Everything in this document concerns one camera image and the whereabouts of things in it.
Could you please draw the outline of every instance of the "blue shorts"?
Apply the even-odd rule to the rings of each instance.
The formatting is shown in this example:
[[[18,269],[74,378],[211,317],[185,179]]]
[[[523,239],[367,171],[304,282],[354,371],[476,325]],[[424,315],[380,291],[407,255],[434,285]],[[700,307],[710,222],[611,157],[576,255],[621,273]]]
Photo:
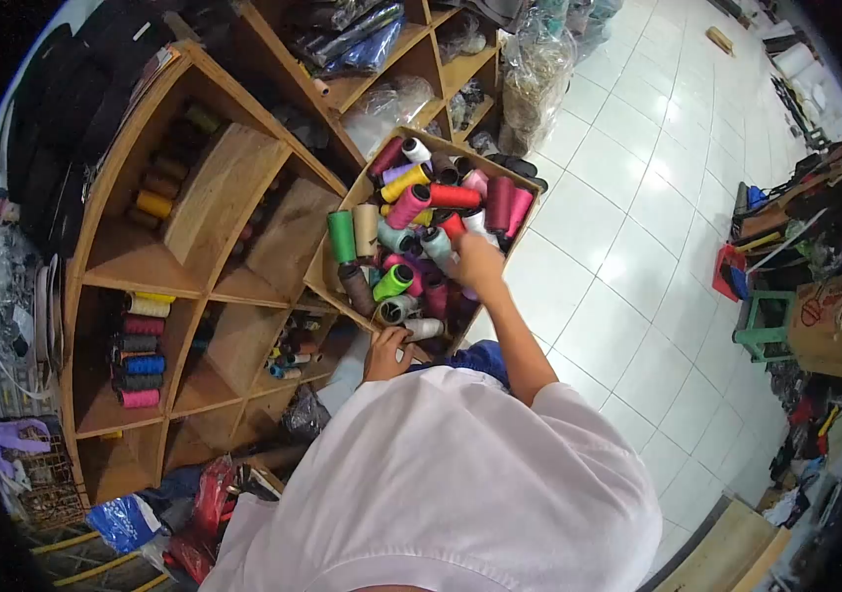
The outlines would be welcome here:
[[[506,362],[503,361],[503,356],[499,352],[499,343],[496,341],[484,339],[467,349],[458,349],[451,357],[444,358],[441,361],[412,364],[408,368],[408,372],[435,366],[479,370],[499,380],[507,390],[510,388],[510,379],[506,376]]]

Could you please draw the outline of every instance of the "maroon thread spool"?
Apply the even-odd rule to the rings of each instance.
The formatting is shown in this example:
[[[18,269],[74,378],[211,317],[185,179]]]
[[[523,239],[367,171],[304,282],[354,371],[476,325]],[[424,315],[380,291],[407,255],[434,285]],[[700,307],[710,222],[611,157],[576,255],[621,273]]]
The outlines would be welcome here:
[[[388,140],[388,144],[381,149],[379,155],[375,157],[375,161],[368,168],[368,173],[375,178],[381,177],[381,172],[386,169],[391,169],[399,164],[404,159],[404,154],[401,151],[401,145],[405,140],[401,137],[392,137]]]
[[[506,234],[510,228],[513,192],[516,186],[509,177],[494,177],[486,184],[486,229]]]

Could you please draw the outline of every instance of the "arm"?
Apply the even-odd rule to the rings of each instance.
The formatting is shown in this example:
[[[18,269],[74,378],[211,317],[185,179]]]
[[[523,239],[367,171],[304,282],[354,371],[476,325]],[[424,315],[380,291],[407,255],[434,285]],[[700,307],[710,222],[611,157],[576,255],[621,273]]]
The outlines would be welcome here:
[[[460,260],[454,267],[454,276],[477,293],[490,314],[506,362],[510,388],[517,399],[532,407],[539,390],[559,379],[503,281],[503,255],[486,239],[471,233],[458,239],[455,247]]]

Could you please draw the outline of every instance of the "cardboard box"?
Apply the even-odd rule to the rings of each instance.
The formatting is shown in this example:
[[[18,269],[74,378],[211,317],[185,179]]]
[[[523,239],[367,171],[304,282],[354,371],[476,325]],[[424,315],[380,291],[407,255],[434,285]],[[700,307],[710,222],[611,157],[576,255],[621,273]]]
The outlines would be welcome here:
[[[533,205],[530,206],[530,209],[526,212],[526,216],[523,218],[523,225],[520,227],[520,230],[518,230],[517,236],[514,238],[513,245],[510,247],[510,250],[506,255],[507,260],[509,260],[510,256],[516,250],[517,244],[520,243],[523,234],[525,233],[525,221],[530,219],[530,216],[539,204],[539,199],[536,198],[536,196],[539,195],[539,185],[527,181],[520,175],[510,172],[493,161],[487,160],[473,150],[461,148],[460,146],[452,144],[443,138],[430,136],[424,132],[418,132],[417,130],[406,127],[395,128],[391,135],[416,137],[431,151],[445,152],[450,156],[466,156],[476,165],[477,169],[486,172],[487,176],[507,176],[513,179],[513,182],[517,187],[524,188],[533,194]],[[384,146],[387,143],[388,140],[386,139],[381,145]],[[352,209],[359,204],[363,204],[378,191],[372,183],[372,180],[369,179],[367,169],[368,167],[366,167],[365,170],[358,175],[356,182],[352,184],[352,188],[349,189],[349,192],[345,196],[339,210]],[[332,244],[329,242],[328,232],[326,232],[326,235],[322,237],[319,248],[316,250],[316,256],[313,258],[312,262],[309,264],[309,269],[306,271],[306,285],[311,288],[313,292],[356,321],[356,323],[363,329],[373,333],[381,332],[384,327],[380,323],[377,321],[373,322],[372,320],[365,318],[361,314],[356,313],[355,309],[349,306],[349,298],[346,296],[345,290],[343,289],[342,284],[339,282],[339,277],[337,276],[338,268],[339,264],[332,255]],[[473,316],[471,316],[471,318],[462,326],[462,330],[455,332],[451,336],[451,347],[448,349],[447,353],[452,353],[461,345],[463,337],[466,335],[467,330],[470,329],[471,322],[474,318],[476,318],[479,312],[480,306],[477,307]],[[417,357],[422,362],[427,362],[435,355],[437,355],[437,352],[422,351],[422,354]]]
[[[789,341],[801,369],[842,377],[842,276],[796,289]]]

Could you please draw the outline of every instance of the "blue thread spool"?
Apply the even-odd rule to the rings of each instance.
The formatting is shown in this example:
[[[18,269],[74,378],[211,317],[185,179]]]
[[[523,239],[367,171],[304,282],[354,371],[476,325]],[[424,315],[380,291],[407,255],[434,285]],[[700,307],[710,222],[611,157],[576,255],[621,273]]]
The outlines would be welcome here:
[[[163,355],[139,355],[124,359],[125,372],[128,374],[164,373]]]

